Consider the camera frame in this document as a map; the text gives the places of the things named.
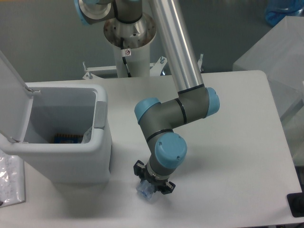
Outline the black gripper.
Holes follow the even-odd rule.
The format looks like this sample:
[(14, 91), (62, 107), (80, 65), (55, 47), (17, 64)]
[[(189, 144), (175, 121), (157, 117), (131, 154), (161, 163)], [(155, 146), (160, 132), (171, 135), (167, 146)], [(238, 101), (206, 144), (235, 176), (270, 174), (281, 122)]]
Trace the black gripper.
[(171, 194), (176, 185), (168, 181), (168, 178), (160, 180), (156, 174), (150, 174), (148, 167), (145, 167), (144, 163), (138, 160), (133, 166), (135, 176), (141, 177), (142, 180), (147, 180), (149, 183), (155, 186), (155, 191), (160, 191), (163, 195)]

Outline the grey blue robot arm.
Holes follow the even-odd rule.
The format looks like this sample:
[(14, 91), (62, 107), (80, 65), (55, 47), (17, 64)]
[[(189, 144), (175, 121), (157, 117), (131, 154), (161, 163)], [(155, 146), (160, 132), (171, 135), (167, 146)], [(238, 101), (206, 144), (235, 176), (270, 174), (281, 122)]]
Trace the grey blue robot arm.
[(175, 185), (169, 177), (187, 152), (185, 140), (174, 129), (220, 108), (215, 90), (204, 86), (179, 2), (151, 0), (151, 14), (144, 13), (140, 0), (76, 0), (74, 5), (83, 24), (104, 22), (119, 77), (150, 74), (150, 44), (160, 35), (178, 96), (167, 102), (146, 98), (135, 106), (151, 155), (146, 163), (137, 161), (133, 170), (140, 178), (137, 191), (144, 197), (172, 193)]

